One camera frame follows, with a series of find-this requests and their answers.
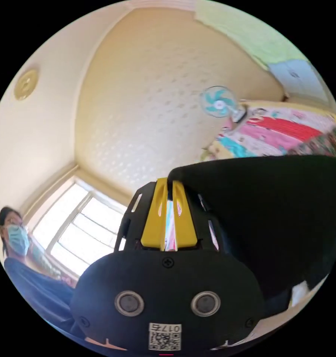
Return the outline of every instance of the face mask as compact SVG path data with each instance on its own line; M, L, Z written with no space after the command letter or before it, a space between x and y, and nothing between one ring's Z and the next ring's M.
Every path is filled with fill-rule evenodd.
M9 236L9 245L13 251L21 256L26 256L30 242L26 230L22 227L10 225L7 228Z

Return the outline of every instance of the white window frame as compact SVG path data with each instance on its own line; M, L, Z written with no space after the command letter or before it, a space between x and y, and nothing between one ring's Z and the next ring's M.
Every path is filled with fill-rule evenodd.
M71 189L74 185L78 185L85 189L87 191L87 195L81 200L81 202L73 209L73 211L69 214L69 216L66 218L64 223L60 226L58 231L56 232L55 236L53 239L50 241L48 247L44 249L38 241L36 241L35 237L34 238L34 243L37 245L43 252L44 256L49 260L49 262L54 265L56 268L70 276L71 278L78 280L79 275L70 270L68 267L64 265L64 263L58 261L55 257L51 255L51 250L54 247L54 245L60 240L61 236L63 233L66 231L68 226L73 223L74 219L78 216L78 214L81 213L81 211L85 208L85 206L89 203L89 201L92 198L95 198L99 202L103 203L105 206L111 208L112 210L121 213L122 215L126 211L126 207L124 205L121 205L120 203L114 201L113 199L107 197L103 193L99 192L98 190L94 189L92 186L88 185L85 183L83 180L74 177L72 180L72 183L55 199L55 201L52 202L52 204L47 208L47 210L42 214L40 219L35 223L33 226L32 231L36 229L36 227L40 224L41 220L44 218L44 216L52 209L52 207L57 203L57 201L69 190Z

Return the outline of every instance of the black cover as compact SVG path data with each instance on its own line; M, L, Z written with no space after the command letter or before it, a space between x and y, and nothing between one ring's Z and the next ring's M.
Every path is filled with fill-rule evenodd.
M163 264L167 258L174 261L168 268ZM125 290L143 298L140 315L127 317L116 310L115 297ZM203 291L213 291L221 299L220 309L209 317L191 311L192 298ZM87 268L70 307L86 336L100 343L109 337L113 345L155 356L165 352L148 350L157 346L151 347L155 343L149 324L179 324L181 351L173 351L179 355L246 338L263 315L263 297L253 274L228 254L123 250ZM167 339L168 344L171 337L157 329L152 338Z
M209 161L172 170L173 180L201 194L265 299L299 284L312 269L330 271L336 258L336 158Z

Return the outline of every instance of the qr code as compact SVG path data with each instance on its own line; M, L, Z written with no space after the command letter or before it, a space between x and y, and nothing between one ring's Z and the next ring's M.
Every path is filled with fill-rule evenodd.
M181 325L150 324L149 349L153 351L180 351Z

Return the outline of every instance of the screw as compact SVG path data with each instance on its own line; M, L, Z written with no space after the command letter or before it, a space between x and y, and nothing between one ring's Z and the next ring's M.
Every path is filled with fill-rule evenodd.
M163 259L163 267L164 268L172 268L174 265L174 260L172 258L164 258Z
M251 328L253 326L253 323L254 323L253 319L250 318L245 322L245 326L247 328Z
M86 317L80 316L80 322L82 323L83 327L90 327L90 321L86 319Z

